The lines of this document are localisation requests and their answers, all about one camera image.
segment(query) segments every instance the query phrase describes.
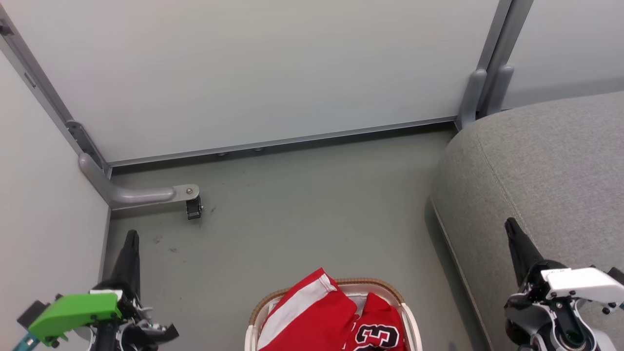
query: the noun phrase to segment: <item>gray floor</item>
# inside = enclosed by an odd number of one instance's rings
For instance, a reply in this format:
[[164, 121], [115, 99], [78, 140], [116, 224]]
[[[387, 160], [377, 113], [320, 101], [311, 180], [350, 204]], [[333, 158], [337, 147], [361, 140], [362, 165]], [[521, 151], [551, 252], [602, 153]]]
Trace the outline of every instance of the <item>gray floor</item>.
[[105, 274], [136, 229], [143, 301], [157, 322], [180, 331], [162, 350], [242, 350], [255, 305], [318, 267], [395, 286], [425, 350], [483, 350], [428, 203], [452, 136], [427, 132], [114, 177], [132, 187], [196, 183], [206, 213], [113, 220]]

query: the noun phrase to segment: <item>white stripe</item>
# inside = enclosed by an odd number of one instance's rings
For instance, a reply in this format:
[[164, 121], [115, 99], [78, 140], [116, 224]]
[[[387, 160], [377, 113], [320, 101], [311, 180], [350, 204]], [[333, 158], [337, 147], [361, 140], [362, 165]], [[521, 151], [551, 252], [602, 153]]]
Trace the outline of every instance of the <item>white stripe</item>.
[[265, 326], [260, 332], [258, 350], [266, 347], [278, 336], [295, 318], [315, 302], [323, 299], [330, 291], [337, 291], [331, 285], [329, 278], [323, 274], [319, 279], [299, 289], [286, 303], [278, 308], [275, 313], [266, 320]]

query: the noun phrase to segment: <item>gray metal bracket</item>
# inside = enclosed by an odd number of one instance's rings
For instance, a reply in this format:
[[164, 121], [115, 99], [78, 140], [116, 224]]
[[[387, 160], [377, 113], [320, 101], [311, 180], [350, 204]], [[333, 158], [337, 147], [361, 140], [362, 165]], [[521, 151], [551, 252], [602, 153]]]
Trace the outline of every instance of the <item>gray metal bracket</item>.
[[468, 127], [473, 123], [477, 117], [477, 105], [479, 103], [479, 97], [485, 84], [487, 72], [485, 69], [478, 69], [470, 74], [468, 78], [468, 85], [464, 91], [464, 97], [462, 103], [459, 106], [459, 113], [455, 120], [455, 126], [458, 131]]
[[91, 158], [93, 158], [95, 164], [97, 164], [97, 166], [100, 167], [104, 171], [104, 173], [108, 172], [109, 165], [102, 157], [102, 154], [100, 154], [100, 152], [95, 147], [95, 144], [89, 137], [87, 131], [84, 129], [82, 124], [77, 121], [67, 121], [65, 122], [65, 126], [67, 127], [69, 134], [71, 134], [72, 137], [74, 137], [74, 140], [78, 143], [80, 149], [82, 149], [84, 153], [90, 155]]
[[[187, 202], [189, 219], [199, 218], [202, 207], [199, 198], [199, 186], [195, 184], [175, 185], [172, 187], [128, 189], [113, 184], [102, 169], [88, 154], [78, 156], [78, 165], [93, 187], [102, 196], [111, 210], [130, 209], [145, 205]], [[189, 211], [189, 206], [197, 209]]]
[[507, 88], [509, 87], [509, 82], [511, 82], [511, 77], [513, 75], [514, 68], [508, 64], [502, 66], [496, 72], [490, 96], [487, 100], [485, 100], [485, 104], [481, 109], [481, 114], [483, 116], [489, 116], [500, 112], [503, 106], [503, 100], [505, 99], [505, 94], [507, 93]]

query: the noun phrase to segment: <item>metal frame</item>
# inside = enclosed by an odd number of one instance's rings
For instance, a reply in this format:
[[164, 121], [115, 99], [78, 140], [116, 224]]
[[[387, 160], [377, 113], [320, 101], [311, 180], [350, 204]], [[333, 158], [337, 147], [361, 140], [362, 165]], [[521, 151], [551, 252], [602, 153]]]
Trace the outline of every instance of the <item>metal frame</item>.
[[[414, 126], [425, 126], [428, 124], [449, 121], [455, 121], [457, 128], [461, 130], [476, 119], [477, 111], [479, 109], [491, 113], [491, 111], [495, 110], [496, 106], [499, 106], [502, 103], [502, 97], [504, 97], [506, 87], [509, 85], [511, 75], [501, 74], [498, 69], [507, 63], [532, 1], [533, 0], [499, 0], [494, 18], [492, 19], [492, 24], [490, 25], [490, 29], [484, 43], [484, 48], [477, 64], [477, 69], [469, 76], [469, 81], [457, 116], [394, 124], [390, 126], [357, 129], [353, 131], [281, 139], [277, 141], [244, 144], [239, 146], [218, 147], [214, 149], [141, 157], [138, 159], [113, 161], [110, 163], [106, 162], [101, 153], [97, 150], [95, 144], [92, 142], [87, 131], [85, 130], [85, 127], [75, 121], [71, 116], [71, 113], [63, 103], [61, 97], [54, 90], [51, 82], [46, 77], [44, 71], [41, 69], [41, 66], [37, 63], [34, 55], [1, 5], [0, 24], [4, 26], [5, 32], [10, 34], [3, 35], [2, 38], [4, 40], [0, 41], [0, 44], [5, 55], [7, 57], [11, 57], [9, 59], [11, 64], [22, 74], [24, 83], [29, 86], [33, 94], [37, 97], [37, 100], [41, 103], [46, 112], [48, 112], [76, 153], [81, 154], [86, 152], [90, 154], [94, 158], [95, 163], [102, 170], [104, 170], [104, 172], [108, 172], [109, 168], [118, 166], [129, 166], [133, 164], [144, 164], [148, 162], [166, 161], [210, 154], [224, 154], [232, 151], [260, 149], [270, 146], [353, 136], [356, 134], [388, 131]], [[493, 94], [493, 89], [498, 89], [496, 91], [499, 93]]]
[[0, 50], [20, 74], [48, 116], [79, 156], [82, 173], [109, 205], [110, 210], [153, 204], [193, 201], [199, 198], [195, 184], [150, 189], [127, 189], [110, 181], [112, 168], [89, 137], [84, 126], [74, 120], [34, 55], [0, 5]]
[[479, 99], [479, 118], [499, 112], [514, 68], [507, 64], [522, 26], [529, 15], [533, 0], [511, 0], [501, 27], [492, 59], [487, 66], [488, 76]]

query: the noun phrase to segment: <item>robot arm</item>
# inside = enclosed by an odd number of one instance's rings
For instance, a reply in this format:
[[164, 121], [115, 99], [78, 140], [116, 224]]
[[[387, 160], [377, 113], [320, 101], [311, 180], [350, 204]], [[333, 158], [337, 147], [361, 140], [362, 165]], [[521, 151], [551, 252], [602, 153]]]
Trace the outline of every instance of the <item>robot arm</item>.
[[88, 294], [58, 295], [51, 304], [34, 302], [17, 319], [28, 334], [13, 350], [31, 351], [40, 343], [56, 348], [71, 330], [90, 340], [89, 351], [158, 350], [178, 332], [173, 324], [153, 323], [150, 310], [140, 302], [139, 235], [130, 230], [111, 278]]
[[594, 332], [578, 309], [592, 300], [603, 305], [603, 313], [613, 312], [624, 301], [624, 274], [616, 268], [604, 273], [545, 260], [513, 218], [505, 228], [519, 284], [505, 304], [506, 330], [519, 350], [615, 351], [606, 334]]

